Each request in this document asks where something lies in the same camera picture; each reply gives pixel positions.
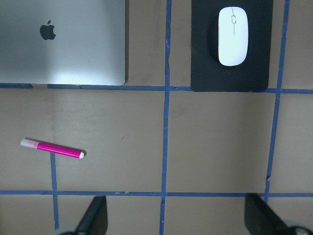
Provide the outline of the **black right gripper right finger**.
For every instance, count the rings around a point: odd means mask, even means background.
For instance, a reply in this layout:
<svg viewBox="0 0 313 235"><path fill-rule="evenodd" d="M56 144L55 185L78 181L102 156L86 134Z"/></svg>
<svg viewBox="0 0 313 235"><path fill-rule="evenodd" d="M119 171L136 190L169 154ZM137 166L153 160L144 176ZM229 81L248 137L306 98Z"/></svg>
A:
<svg viewBox="0 0 313 235"><path fill-rule="evenodd" d="M290 235L291 230L256 193L245 196L245 226L250 235Z"/></svg>

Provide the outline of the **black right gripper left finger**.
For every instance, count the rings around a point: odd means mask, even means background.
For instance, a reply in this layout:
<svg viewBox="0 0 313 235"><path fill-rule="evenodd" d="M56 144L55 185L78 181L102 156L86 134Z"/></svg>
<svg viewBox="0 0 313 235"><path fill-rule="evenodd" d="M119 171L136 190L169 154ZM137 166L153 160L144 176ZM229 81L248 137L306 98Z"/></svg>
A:
<svg viewBox="0 0 313 235"><path fill-rule="evenodd" d="M106 196L93 198L77 226L78 235L105 235L108 229Z"/></svg>

